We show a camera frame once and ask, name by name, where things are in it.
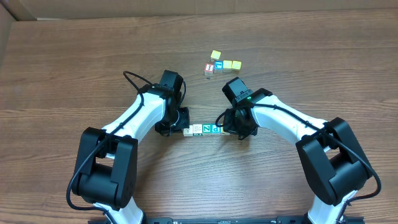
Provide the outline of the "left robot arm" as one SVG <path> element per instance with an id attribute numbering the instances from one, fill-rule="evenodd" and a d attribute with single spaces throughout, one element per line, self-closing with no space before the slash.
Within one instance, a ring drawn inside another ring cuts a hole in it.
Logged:
<path id="1" fill-rule="evenodd" d="M 177 72 L 165 70 L 159 83 L 136 90 L 135 102 L 118 119 L 84 130 L 66 191 L 70 208 L 101 211 L 105 223 L 146 222 L 133 198 L 137 147 L 151 128 L 170 136 L 190 125 L 189 110 L 181 106 L 186 83 Z"/>

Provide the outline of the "green Z block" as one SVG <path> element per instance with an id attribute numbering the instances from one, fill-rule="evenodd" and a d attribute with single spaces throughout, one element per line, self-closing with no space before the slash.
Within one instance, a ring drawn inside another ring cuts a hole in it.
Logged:
<path id="1" fill-rule="evenodd" d="M 202 124 L 202 135 L 211 135 L 211 124 Z"/>

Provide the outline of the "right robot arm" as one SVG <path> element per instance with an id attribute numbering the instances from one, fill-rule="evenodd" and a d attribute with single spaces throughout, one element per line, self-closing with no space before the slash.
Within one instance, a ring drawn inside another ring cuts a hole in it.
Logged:
<path id="1" fill-rule="evenodd" d="M 240 140 L 270 129 L 294 145 L 308 185 L 315 194 L 310 210 L 301 216 L 281 216 L 277 223 L 364 223 L 347 217 L 347 206 L 374 176 L 362 147 L 349 124 L 307 116 L 281 102 L 266 89 L 252 91 L 236 77 L 222 89 L 232 107 L 221 118 L 225 132 Z"/>

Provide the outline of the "plain white wooden block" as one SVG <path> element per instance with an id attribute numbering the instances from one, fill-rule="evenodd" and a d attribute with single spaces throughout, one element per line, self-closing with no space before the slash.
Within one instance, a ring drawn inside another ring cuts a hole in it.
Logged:
<path id="1" fill-rule="evenodd" d="M 184 129 L 183 129 L 183 135 L 184 135 L 185 137 L 193 136 L 193 126 L 190 125 L 188 128 L 184 128 Z"/>

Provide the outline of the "blue P block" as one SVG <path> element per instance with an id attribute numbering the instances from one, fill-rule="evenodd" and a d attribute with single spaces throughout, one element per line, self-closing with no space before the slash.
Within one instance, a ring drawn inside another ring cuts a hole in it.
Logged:
<path id="1" fill-rule="evenodd" d="M 221 135 L 221 127 L 218 127 L 215 124 L 211 125 L 211 134 L 214 136 L 219 136 Z"/>

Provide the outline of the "white patterned block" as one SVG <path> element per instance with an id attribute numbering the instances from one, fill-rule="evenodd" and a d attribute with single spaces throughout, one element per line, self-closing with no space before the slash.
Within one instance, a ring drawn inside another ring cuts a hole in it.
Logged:
<path id="1" fill-rule="evenodd" d="M 194 124 L 192 128 L 193 136 L 202 136 L 203 135 L 203 126 L 202 124 Z"/>

